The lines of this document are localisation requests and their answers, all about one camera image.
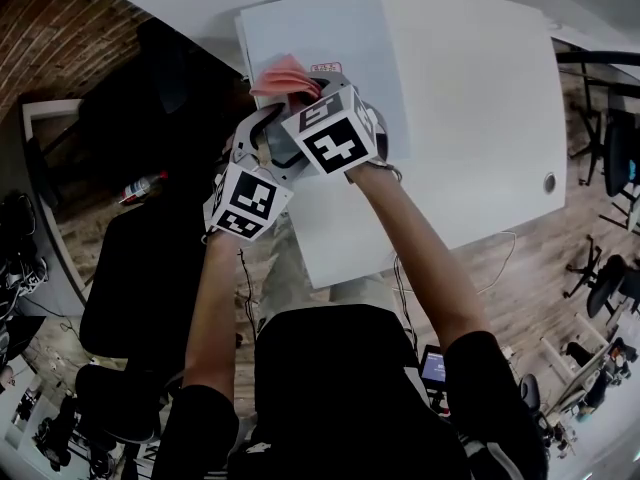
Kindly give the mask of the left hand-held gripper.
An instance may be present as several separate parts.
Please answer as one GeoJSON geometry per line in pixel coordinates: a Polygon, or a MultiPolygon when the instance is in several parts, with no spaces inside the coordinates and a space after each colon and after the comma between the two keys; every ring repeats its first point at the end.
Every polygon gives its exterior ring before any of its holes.
{"type": "Polygon", "coordinates": [[[257,109],[237,126],[237,139],[215,167],[212,195],[203,204],[205,235],[225,232],[255,241],[286,209],[292,185],[309,165],[304,154],[261,165],[256,138],[282,112],[281,104],[257,109]]]}

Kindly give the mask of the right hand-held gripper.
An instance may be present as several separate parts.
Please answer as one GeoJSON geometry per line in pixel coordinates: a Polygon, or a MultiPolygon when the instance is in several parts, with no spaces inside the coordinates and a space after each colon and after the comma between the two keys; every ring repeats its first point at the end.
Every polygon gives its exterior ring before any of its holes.
{"type": "Polygon", "coordinates": [[[382,114],[339,72],[311,72],[303,103],[310,104],[281,122],[321,175],[344,173],[362,163],[385,166],[387,126],[382,114]]]}

